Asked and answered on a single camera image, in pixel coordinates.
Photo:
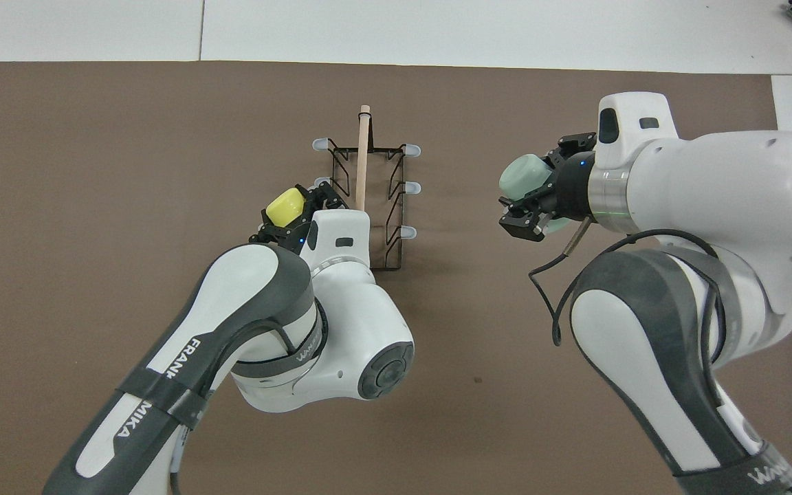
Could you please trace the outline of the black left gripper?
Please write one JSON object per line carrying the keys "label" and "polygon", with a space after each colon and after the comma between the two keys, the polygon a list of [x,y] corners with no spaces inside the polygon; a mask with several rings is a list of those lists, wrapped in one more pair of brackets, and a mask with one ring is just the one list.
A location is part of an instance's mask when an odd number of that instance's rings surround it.
{"label": "black left gripper", "polygon": [[251,243],[275,243],[280,247],[293,247],[293,252],[300,254],[306,238],[311,231],[312,217],[317,210],[346,208],[344,200],[330,182],[305,192],[305,210],[295,220],[292,228],[280,228],[273,223],[262,223],[257,234],[250,237]]}

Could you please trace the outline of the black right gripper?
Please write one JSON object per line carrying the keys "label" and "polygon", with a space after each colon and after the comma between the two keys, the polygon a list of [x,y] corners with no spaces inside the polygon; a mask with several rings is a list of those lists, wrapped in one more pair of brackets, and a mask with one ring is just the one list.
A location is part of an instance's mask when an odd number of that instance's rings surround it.
{"label": "black right gripper", "polygon": [[528,195],[516,201],[499,197],[499,203],[504,206],[499,225],[512,237],[541,241],[547,234],[565,228],[565,217],[575,221],[592,217],[589,181],[596,144],[594,132],[560,138],[558,145],[547,153],[548,165],[559,167],[554,182],[555,197]]}

